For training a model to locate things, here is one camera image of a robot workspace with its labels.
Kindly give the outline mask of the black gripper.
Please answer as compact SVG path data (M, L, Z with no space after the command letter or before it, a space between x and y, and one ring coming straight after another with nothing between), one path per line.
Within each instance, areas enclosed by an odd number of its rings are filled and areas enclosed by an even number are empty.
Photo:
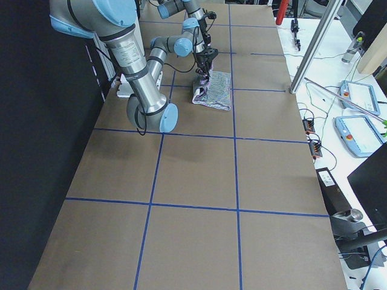
M215 22L217 15L214 11L202 10L201 12L203 13L203 15L199 18L201 35L203 37L204 44L210 45L211 35L209 34L209 30L212 28L212 25ZM212 23L210 24L210 26L208 26L206 19L212 20Z
M197 74L204 75L204 77L210 77L210 69L212 68L212 62L218 55L216 48L206 48L199 53L196 53L197 59Z

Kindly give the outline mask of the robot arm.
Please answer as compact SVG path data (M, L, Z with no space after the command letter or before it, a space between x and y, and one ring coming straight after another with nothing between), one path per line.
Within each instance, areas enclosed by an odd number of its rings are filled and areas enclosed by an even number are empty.
M162 19L181 11L186 11L188 18L180 35L153 39L146 58L134 33L135 1L50 1L51 26L56 31L87 39L98 36L113 53L134 92L126 107L128 119L141 134L171 132L178 121L177 106L156 85L167 55L192 54L196 72L205 81L210 79L212 61L218 55L210 45L206 23L216 19L215 12L203 9L198 1L159 1L157 8Z
M200 3L195 0L170 0L158 1L158 12L162 19L167 19L183 10L187 12L188 18L195 18L200 27L201 35L205 46L211 44L211 35L206 19L215 20L217 15L214 11L208 11L200 6Z

